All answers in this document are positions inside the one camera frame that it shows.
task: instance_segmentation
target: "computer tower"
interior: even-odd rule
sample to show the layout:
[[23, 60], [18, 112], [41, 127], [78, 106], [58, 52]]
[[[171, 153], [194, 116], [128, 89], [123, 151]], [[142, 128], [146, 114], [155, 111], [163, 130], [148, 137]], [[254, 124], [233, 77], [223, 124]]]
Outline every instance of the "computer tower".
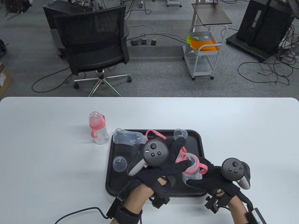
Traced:
[[48, 20], [50, 29], [55, 29], [55, 22], [53, 16], [61, 14], [74, 14], [91, 12], [92, 7], [72, 4], [68, 1], [56, 0], [52, 4], [44, 5], [44, 12]]
[[287, 2], [250, 0], [238, 33], [227, 38], [227, 44], [264, 61], [278, 51], [294, 18]]

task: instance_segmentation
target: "cardboard box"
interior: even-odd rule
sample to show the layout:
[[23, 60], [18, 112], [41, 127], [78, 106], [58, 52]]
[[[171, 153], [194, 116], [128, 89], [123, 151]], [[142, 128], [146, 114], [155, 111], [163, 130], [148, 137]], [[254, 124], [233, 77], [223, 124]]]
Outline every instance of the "cardboard box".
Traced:
[[11, 83], [11, 76], [7, 72], [4, 64], [0, 62], [0, 96], [5, 92]]

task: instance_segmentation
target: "mesh chair back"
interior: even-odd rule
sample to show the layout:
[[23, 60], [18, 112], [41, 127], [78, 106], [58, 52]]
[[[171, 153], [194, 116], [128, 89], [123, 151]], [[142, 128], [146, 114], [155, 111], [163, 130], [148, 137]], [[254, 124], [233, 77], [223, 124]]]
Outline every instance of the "mesh chair back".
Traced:
[[56, 16], [55, 23], [63, 46], [73, 54], [97, 51], [114, 45], [121, 49], [125, 11], [125, 6], [119, 6], [89, 13]]

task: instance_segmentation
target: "black glove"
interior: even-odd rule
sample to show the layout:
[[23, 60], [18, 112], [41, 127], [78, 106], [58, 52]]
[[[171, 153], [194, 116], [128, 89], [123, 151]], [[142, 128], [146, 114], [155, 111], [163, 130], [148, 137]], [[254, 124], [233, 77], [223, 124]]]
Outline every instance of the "black glove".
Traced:
[[203, 157], [200, 157], [199, 161], [208, 166], [208, 172], [202, 176], [202, 180], [187, 180], [187, 185], [202, 189], [211, 196], [216, 196], [217, 190], [219, 189], [224, 190], [225, 193], [232, 198], [237, 195], [240, 188], [234, 185], [232, 181], [223, 177], [221, 166], [214, 166], [210, 161]]
[[167, 177], [168, 183], [173, 186], [173, 178], [178, 174], [184, 172], [188, 167], [191, 166], [191, 161], [185, 160], [176, 164], [176, 158], [179, 155], [180, 149], [185, 145], [186, 140], [184, 138], [165, 139], [163, 140], [168, 148], [168, 158], [159, 167], [142, 168], [135, 176], [140, 179], [145, 185], [152, 188], [158, 181], [160, 177]]

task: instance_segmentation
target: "controller button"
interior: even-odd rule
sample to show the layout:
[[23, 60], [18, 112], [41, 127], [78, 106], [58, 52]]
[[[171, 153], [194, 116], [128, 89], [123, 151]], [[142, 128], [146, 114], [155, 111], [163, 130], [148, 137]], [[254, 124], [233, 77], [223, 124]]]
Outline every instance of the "controller button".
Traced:
[[157, 145], [156, 145], [155, 143], [153, 143], [153, 144], [150, 145], [150, 147], [151, 147], [152, 149], [156, 149], [156, 148], [157, 148]]

